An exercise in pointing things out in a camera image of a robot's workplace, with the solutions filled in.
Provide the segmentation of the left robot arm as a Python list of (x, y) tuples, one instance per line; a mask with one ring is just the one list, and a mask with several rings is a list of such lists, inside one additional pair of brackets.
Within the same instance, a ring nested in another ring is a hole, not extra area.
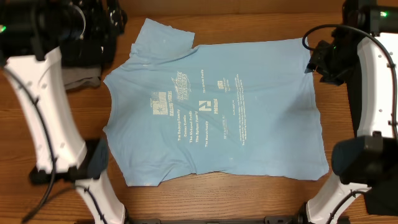
[(117, 1), (1, 2), (1, 68), (34, 141), (30, 181), (47, 186), (23, 223), (55, 198), (58, 180), (71, 183), (95, 223), (131, 223), (108, 177), (105, 141), (82, 138), (62, 80), (63, 67), (111, 63), (126, 22)]

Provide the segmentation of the light blue printed t-shirt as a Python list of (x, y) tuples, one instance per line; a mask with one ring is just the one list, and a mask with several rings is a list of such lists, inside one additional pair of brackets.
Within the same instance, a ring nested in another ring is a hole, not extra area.
[(104, 84), (104, 133), (129, 186), (189, 174), (317, 180), (329, 171), (300, 39), (194, 45), (146, 19)]

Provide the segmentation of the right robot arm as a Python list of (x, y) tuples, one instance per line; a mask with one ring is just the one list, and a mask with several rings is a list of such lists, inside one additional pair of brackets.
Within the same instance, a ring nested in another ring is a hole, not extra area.
[(338, 142), (332, 173), (298, 213), (266, 223), (348, 223), (345, 210), (360, 195), (397, 175), (397, 8), (375, 0), (346, 0), (332, 42), (312, 49), (307, 72), (346, 85), (354, 137)]

